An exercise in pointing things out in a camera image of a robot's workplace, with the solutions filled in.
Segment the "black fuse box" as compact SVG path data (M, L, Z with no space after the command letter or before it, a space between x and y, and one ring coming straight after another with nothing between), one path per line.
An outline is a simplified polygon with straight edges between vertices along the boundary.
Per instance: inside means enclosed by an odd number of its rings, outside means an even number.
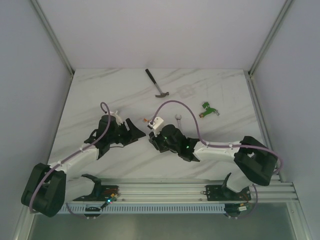
M166 146L160 146L160 147L158 148L158 151L159 151L160 153L164 153L164 152L168 152L168 151L173 152L170 148L168 148L168 147L166 147Z

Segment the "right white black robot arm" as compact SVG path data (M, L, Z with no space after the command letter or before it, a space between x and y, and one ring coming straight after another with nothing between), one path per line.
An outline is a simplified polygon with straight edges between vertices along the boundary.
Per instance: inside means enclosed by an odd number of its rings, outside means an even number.
M223 197L234 199L244 188L256 184L268 186L274 174L277 158L251 136L232 143L207 142L183 135L172 124L150 124L149 142L160 153L170 151L186 162L217 161L235 164L221 187Z

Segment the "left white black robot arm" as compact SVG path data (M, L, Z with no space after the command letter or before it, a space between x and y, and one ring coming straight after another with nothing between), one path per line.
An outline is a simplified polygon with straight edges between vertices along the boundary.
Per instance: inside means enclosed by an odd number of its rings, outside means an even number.
M50 164L38 163L33 167L21 203L31 212L53 217L70 201L84 198L99 200L104 191L102 181L84 173L84 168L103 157L111 145L125 147L145 136L129 118L119 122L114 115L103 115L97 129L75 153L66 159Z

